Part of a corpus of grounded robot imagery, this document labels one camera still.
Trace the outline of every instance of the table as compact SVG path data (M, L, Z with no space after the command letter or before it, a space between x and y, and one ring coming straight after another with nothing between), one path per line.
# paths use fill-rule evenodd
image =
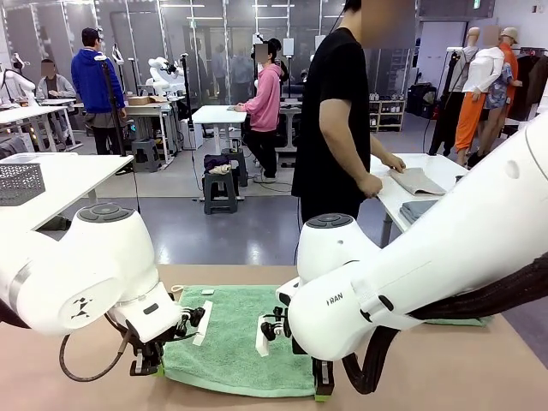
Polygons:
M285 115L286 134L288 144L285 147L277 147L277 152L296 152L297 147L293 146L293 117L302 111L302 102L282 102L280 105L280 114Z
M128 105L126 104L126 113L130 117L159 117L160 119L160 131L162 133L162 145L164 147L165 164L161 170L165 169L173 161L173 153L177 153L181 147L177 145L179 140L178 127L176 124L175 108L173 103L177 100L169 100L162 103L150 103L144 105ZM168 119L164 127L164 117Z
M396 154L403 159L408 168L420 167L426 176L436 182L441 188L450 191L456 184L456 177L463 176L468 171L444 156L429 156L428 154ZM371 173L381 178L383 189L378 199L383 203L386 215L383 223L381 247L386 247L390 241L392 224L403 233L411 227L411 223L400 213L403 203L408 201L437 200L441 196L413 196L389 176L388 167L381 164L378 158L371 157Z
M226 138L230 137L229 124L243 123L246 121L247 113L240 113L228 110L230 105L204 105L192 114L194 124L213 124L213 137L215 138L215 154L221 154L221 137L219 135L219 124L226 125Z
M38 229L86 194L96 203L95 188L131 163L133 156L46 153L31 161L40 163L45 192L23 205L0 206L0 227L5 233Z
M0 111L0 125L2 126L8 126L10 123L14 122L17 124L17 127L20 132L21 131L21 124L24 120L28 120L31 125L33 126L34 130L36 130L36 135L38 136L38 146L41 152L45 151L44 142L39 137L39 122L42 122L44 124L45 132L48 136L48 141L50 142L50 149L53 152L57 151L55 141L53 140L53 133L51 132L50 123L48 122L48 114L55 113L58 111L62 111L65 120L67 121L67 127L68 127L68 135L70 136L70 139L72 141L71 146L67 146L67 151L74 150L76 146L74 145L74 134L72 132L72 127L70 126L70 120L69 120L69 114L67 112L67 107L65 106L39 106L39 105L33 105L29 107L19 107L17 109L10 109L10 110L4 110ZM63 135L61 132L61 125L59 124L59 121L55 116L52 116L52 121L55 124L57 135Z
M281 266L161 265L159 270L168 288L281 284L296 276L294 267ZM214 332L211 324L209 332ZM167 378L129 377L134 360L130 347L105 377L78 384L59 368L62 338L3 324L0 337L2 404L14 411L540 411L548 403L548 370L502 316L485 329L420 325L402 332L392 343L378 390L370 396L352 388L338 361L335 391L324 404L311 398L231 396ZM120 334L100 319L73 334L67 366L81 376L96 374L110 364L120 341Z

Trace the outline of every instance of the white jacket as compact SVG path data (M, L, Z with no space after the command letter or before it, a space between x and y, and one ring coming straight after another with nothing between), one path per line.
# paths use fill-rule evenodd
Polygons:
M76 98L76 92L70 84L70 81L65 79L62 75L57 74L57 91L59 92L59 97L61 98ZM45 98L50 98L48 93L48 86L45 82L45 77L40 79L38 87L36 87L36 98L38 100L43 100Z

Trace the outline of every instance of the folded clothing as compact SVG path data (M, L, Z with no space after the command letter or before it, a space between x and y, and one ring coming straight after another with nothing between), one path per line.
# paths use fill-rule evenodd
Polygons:
M408 203L403 203L400 213L410 223L414 223L437 202L437 200L409 201Z
M412 195L444 195L446 191L428 178L423 169L405 169L402 173L390 170L390 176Z
M277 286L185 287L181 305L201 307L213 303L211 317L200 347L192 339L164 347L165 376L184 384L256 397L313 396L312 360L294 355L291 341L279 337L270 343L271 354L255 350L259 316L279 305ZM202 295L215 289L213 295Z

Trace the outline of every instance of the ceiling light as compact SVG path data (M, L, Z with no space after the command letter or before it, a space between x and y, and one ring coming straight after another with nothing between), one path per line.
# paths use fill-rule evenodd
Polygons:
M222 20L223 17L187 17L187 20Z

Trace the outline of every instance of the black cable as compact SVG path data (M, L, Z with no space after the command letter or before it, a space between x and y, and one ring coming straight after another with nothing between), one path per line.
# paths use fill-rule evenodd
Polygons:
M64 374L67 377L69 377L73 381L76 381L77 383L90 383L92 381L98 380L101 377L105 376L112 368L114 368L114 366L122 358L123 352L125 351L126 346L128 345L128 341L130 337L131 337L131 332L126 331L126 334L124 335L122 343L120 344L120 348L118 349L118 353L116 354L116 357L109 364L109 366L107 366L102 372L92 377L78 377L74 375L71 371L69 371L69 369L65 365L65 348L67 347L67 342L69 341L69 338L70 338L70 335L67 335L63 338L63 341L61 342L61 348L59 349L59 366L61 366L61 370L64 372Z

